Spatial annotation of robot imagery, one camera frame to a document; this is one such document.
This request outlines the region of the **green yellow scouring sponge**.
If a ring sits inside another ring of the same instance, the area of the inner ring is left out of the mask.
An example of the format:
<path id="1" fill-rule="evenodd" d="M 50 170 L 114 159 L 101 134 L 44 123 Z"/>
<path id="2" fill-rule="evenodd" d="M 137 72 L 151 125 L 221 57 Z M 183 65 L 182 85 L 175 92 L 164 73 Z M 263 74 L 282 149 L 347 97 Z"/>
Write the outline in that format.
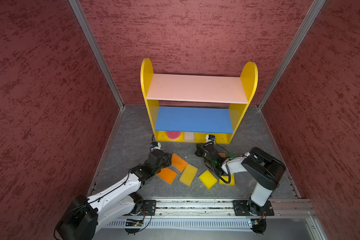
<path id="1" fill-rule="evenodd" d="M 228 156 L 227 156 L 227 158 L 229 158 L 229 159 L 233 159 L 233 158 L 236 158 L 238 155 L 236 155 L 236 154 L 229 154 Z"/>

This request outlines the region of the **bright yellow square sponge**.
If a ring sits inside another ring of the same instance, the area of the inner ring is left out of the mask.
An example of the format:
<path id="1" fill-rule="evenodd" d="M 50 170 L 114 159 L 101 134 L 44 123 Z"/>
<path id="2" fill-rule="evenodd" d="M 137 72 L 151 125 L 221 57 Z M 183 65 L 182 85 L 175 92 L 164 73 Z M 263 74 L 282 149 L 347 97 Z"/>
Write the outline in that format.
<path id="1" fill-rule="evenodd" d="M 222 179 L 219 179 L 219 184 L 221 184 L 221 185 L 230 185 L 230 186 L 235 185 L 235 176 L 234 176 L 234 174 L 231 174 L 230 176 L 222 176 Z"/>

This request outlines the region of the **bright yellow diamond sponge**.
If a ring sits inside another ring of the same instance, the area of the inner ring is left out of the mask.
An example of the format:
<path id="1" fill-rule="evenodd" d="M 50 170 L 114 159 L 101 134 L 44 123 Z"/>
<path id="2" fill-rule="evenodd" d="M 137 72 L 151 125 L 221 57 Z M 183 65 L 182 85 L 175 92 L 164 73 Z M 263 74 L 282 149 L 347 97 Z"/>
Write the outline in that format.
<path id="1" fill-rule="evenodd" d="M 203 185 L 210 190 L 218 180 L 214 177 L 214 175 L 209 171 L 206 170 L 199 176 L 199 180 L 203 183 Z"/>

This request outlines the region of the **pale yellow sponge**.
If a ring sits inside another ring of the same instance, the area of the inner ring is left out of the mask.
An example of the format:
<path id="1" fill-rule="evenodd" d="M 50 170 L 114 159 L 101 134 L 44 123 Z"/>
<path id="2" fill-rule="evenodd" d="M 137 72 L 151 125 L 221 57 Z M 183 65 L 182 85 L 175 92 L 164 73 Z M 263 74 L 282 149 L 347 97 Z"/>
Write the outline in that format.
<path id="1" fill-rule="evenodd" d="M 182 172 L 179 181 L 184 185 L 190 187 L 197 172 L 198 172 L 198 168 L 188 164 L 185 167 L 184 171 Z"/>

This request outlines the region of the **orange sponge lower left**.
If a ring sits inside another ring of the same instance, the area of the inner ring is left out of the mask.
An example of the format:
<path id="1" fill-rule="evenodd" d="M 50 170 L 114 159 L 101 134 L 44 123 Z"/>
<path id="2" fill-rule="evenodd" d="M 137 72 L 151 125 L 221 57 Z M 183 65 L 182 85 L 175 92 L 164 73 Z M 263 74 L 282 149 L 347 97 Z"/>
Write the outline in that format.
<path id="1" fill-rule="evenodd" d="M 157 176 L 167 182 L 168 184 L 172 184 L 178 174 L 171 170 L 170 168 L 163 168 Z"/>

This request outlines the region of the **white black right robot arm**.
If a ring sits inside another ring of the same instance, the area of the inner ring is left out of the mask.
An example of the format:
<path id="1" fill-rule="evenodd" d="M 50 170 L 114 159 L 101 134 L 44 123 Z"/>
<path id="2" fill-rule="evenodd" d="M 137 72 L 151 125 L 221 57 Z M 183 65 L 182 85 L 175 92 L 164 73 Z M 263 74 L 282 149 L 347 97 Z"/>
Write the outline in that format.
<path id="1" fill-rule="evenodd" d="M 269 198 L 287 169 L 283 162 L 257 147 L 234 158 L 221 157 L 212 141 L 196 144 L 196 148 L 195 155 L 203 158 L 207 168 L 223 183 L 230 184 L 235 173 L 249 173 L 257 181 L 248 200 L 234 202 L 237 216 L 273 215 Z"/>

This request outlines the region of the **aluminium mounting rail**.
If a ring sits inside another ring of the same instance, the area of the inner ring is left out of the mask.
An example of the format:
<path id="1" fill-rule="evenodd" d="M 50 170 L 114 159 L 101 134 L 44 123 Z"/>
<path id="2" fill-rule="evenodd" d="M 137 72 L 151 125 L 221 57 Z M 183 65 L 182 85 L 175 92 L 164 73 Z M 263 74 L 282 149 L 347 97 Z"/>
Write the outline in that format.
<path id="1" fill-rule="evenodd" d="M 157 198 L 146 200 L 157 201 L 153 216 L 155 218 L 261 218 L 235 216 L 232 201 L 236 199 Z M 318 217 L 308 199 L 270 199 L 269 201 L 275 215 L 265 217 L 266 219 L 314 219 Z"/>

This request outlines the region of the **left circuit board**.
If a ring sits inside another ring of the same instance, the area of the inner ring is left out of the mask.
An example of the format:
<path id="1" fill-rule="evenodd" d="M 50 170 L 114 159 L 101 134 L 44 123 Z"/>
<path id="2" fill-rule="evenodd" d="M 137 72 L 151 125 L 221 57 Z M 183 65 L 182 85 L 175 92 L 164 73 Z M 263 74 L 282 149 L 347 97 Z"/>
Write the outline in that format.
<path id="1" fill-rule="evenodd" d="M 125 227 L 137 227 L 141 228 L 144 226 L 144 220 L 133 220 L 133 219 L 127 219 Z"/>

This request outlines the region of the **round pink smiley sponge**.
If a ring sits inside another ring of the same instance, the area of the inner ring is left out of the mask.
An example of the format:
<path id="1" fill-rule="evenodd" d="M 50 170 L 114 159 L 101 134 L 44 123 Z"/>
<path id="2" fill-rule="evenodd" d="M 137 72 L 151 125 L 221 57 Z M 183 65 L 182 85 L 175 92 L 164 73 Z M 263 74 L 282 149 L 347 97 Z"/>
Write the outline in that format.
<path id="1" fill-rule="evenodd" d="M 167 138 L 171 141 L 177 140 L 181 136 L 181 132 L 166 132 Z"/>

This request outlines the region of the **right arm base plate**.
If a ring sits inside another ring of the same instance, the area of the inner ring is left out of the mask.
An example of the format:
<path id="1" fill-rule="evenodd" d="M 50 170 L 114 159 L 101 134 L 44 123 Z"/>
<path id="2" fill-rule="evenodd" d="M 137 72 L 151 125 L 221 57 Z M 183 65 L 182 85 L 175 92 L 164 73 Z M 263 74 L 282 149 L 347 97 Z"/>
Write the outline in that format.
<path id="1" fill-rule="evenodd" d="M 265 205 L 260 207 L 251 199 L 249 200 L 233 200 L 233 209 L 235 216 L 242 217 L 273 217 L 275 215 L 270 201 L 266 201 Z"/>

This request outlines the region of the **circuit board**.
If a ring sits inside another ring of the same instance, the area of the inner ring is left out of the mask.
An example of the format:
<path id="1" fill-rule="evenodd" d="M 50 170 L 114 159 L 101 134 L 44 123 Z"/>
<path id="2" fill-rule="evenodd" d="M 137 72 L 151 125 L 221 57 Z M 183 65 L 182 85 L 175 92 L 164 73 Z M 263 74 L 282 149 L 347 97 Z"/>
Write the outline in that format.
<path id="1" fill-rule="evenodd" d="M 260 219 L 251 219 L 251 228 L 263 228 L 267 226 L 266 220 L 260 220 Z"/>
<path id="2" fill-rule="evenodd" d="M 127 219 L 125 227 L 137 227 L 141 228 L 144 226 L 144 220 L 133 220 L 133 219 Z"/>

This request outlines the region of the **right circuit board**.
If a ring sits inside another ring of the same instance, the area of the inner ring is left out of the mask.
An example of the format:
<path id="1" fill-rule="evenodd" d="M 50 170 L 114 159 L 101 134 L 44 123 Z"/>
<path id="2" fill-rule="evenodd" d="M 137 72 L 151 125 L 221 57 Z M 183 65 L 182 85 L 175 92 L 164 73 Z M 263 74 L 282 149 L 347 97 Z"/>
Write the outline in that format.
<path id="1" fill-rule="evenodd" d="M 267 226 L 266 220 L 260 220 L 260 219 L 251 219 L 251 228 L 263 228 Z"/>

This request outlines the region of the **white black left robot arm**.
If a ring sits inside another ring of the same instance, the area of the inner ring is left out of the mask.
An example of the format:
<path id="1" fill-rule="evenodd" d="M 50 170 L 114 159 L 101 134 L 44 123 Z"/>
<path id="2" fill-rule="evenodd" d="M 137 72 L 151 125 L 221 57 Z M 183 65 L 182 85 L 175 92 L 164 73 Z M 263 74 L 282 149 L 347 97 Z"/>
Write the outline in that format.
<path id="1" fill-rule="evenodd" d="M 89 196 L 76 197 L 54 229 L 61 240 L 91 240 L 107 223 L 142 211 L 143 198 L 137 191 L 162 169 L 172 165 L 172 155 L 152 150 L 148 159 L 128 171 L 119 182 Z"/>

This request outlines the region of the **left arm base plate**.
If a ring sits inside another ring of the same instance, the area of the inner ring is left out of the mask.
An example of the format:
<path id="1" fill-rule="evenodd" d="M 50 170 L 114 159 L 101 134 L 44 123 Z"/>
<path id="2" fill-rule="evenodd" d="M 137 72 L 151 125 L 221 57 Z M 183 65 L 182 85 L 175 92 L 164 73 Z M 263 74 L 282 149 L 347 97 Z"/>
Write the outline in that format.
<path id="1" fill-rule="evenodd" d="M 145 214 L 149 214 L 154 216 L 156 211 L 156 200 L 142 200 L 135 203 L 135 206 L 130 213 L 132 216 L 144 216 Z"/>

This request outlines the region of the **white sponge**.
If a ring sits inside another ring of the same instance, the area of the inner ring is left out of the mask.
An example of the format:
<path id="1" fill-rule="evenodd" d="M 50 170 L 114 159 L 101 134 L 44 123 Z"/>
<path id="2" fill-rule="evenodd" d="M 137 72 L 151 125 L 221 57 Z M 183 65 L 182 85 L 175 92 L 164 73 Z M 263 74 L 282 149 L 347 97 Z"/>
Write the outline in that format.
<path id="1" fill-rule="evenodd" d="M 184 132 L 184 141 L 187 143 L 193 143 L 195 141 L 195 133 Z"/>

